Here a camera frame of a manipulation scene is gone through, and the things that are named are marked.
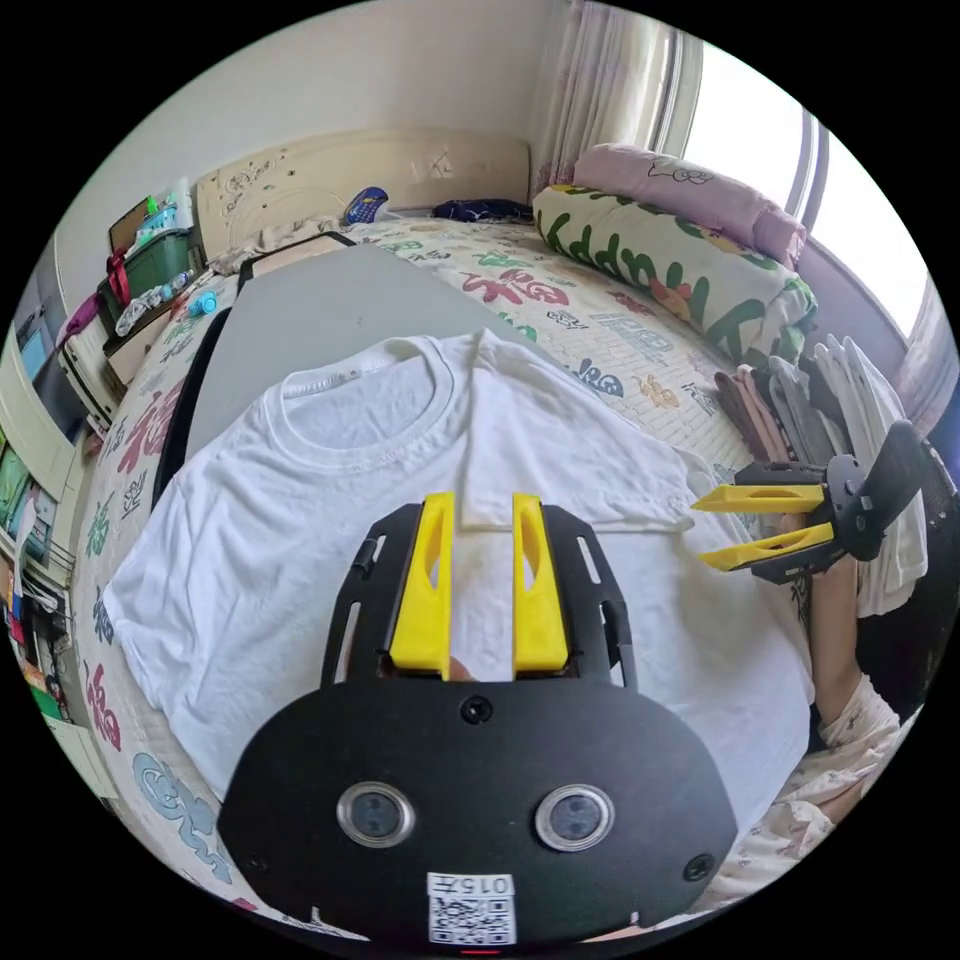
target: pillow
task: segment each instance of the pillow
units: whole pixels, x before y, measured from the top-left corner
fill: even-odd
[[[759,250],[791,270],[796,269],[807,239],[807,228],[799,220],[753,187],[630,144],[591,147],[577,161],[573,180],[656,204]]]
[[[817,302],[791,270],[690,220],[587,187],[533,201],[547,246],[643,291],[734,363],[795,362]]]

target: pink pillow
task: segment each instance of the pink pillow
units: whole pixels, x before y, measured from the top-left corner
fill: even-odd
[[[807,239],[799,220],[753,187],[629,144],[590,147],[577,161],[573,180],[692,220],[791,270]]]

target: qr code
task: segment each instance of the qr code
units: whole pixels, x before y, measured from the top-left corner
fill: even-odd
[[[431,897],[430,940],[471,946],[516,943],[513,898]]]

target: black screw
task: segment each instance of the black screw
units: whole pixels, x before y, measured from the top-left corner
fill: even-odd
[[[248,866],[254,873],[266,873],[266,872],[267,872],[267,864],[266,864],[266,862],[263,860],[262,857],[258,857],[255,853],[251,853],[250,856],[247,857],[247,866]]]
[[[698,883],[708,876],[712,869],[713,857],[709,853],[701,853],[683,868],[683,879],[687,883]]]
[[[467,697],[460,705],[460,716],[474,725],[486,723],[493,716],[493,704],[486,697]]]

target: pink fabric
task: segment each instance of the pink fabric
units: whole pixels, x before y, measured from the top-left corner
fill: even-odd
[[[795,270],[807,229],[753,187],[623,143],[590,147],[574,183],[660,207]]]
[[[790,459],[790,453],[787,450],[786,444],[783,442],[783,435],[780,433],[777,421],[774,419],[763,397],[760,396],[760,391],[757,389],[757,384],[753,379],[753,367],[745,363],[741,364],[737,367],[737,375],[734,379],[739,380],[744,387],[746,387],[747,393],[750,394],[750,399],[753,401],[753,405],[759,412],[760,419],[763,421],[766,433],[770,437],[773,450],[776,454],[773,459],[779,463],[786,463]]]
[[[753,377],[750,376],[750,367],[741,366],[733,375],[733,382],[740,391],[740,398],[746,408],[747,415],[753,424],[753,428],[760,438],[760,443],[766,452],[767,460],[775,463],[786,463],[790,459],[787,448],[783,445],[780,438],[780,431],[777,430],[770,411],[767,410],[763,400],[756,392],[756,386],[753,383]]]
[[[56,349],[59,350],[74,334],[90,325],[100,309],[100,295],[91,294],[77,307],[77,312],[60,328]]]

